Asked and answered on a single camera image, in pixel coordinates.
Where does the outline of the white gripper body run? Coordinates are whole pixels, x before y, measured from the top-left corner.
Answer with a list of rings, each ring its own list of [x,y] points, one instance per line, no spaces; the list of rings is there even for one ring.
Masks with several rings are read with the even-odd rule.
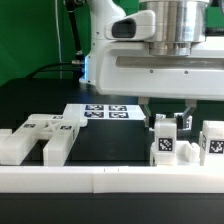
[[[112,42],[99,53],[101,94],[224,100],[224,39],[192,46],[185,57],[153,56],[146,42]]]

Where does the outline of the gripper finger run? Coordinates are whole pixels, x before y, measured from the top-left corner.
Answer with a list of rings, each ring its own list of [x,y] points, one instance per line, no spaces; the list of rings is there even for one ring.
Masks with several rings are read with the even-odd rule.
[[[192,99],[186,99],[185,100],[185,106],[186,106],[186,108],[185,108],[182,115],[183,115],[184,118],[188,118],[195,111],[195,109],[197,107],[197,101],[192,100]]]
[[[139,97],[138,105],[140,106],[143,114],[145,115],[145,118],[144,118],[145,126],[149,127],[150,126],[150,116],[151,116],[151,110],[149,108],[149,98]]]

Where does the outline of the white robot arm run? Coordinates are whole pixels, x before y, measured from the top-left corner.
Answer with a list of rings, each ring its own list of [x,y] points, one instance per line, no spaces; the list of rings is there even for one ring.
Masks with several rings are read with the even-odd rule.
[[[206,8],[224,0],[138,0],[131,15],[113,0],[86,0],[91,50],[86,82],[104,95],[183,99],[189,117],[201,100],[224,101],[224,30],[207,28]]]

